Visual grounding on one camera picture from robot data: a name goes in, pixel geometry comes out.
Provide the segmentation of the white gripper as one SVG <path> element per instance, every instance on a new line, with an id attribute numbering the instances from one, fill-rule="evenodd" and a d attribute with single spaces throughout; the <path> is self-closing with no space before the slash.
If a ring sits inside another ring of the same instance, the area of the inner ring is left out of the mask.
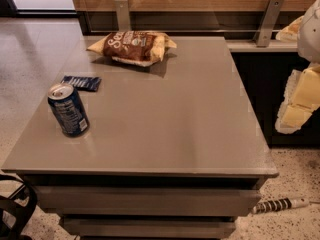
<path id="1" fill-rule="evenodd" d="M 280 30 L 276 39 L 297 41 L 300 57 L 311 63 L 320 63 L 320 0 L 316 0 L 303 17 Z M 319 107 L 320 65 L 312 65 L 303 71 L 293 70 L 286 83 L 275 129 L 282 134 L 292 134 L 300 130 Z"/>

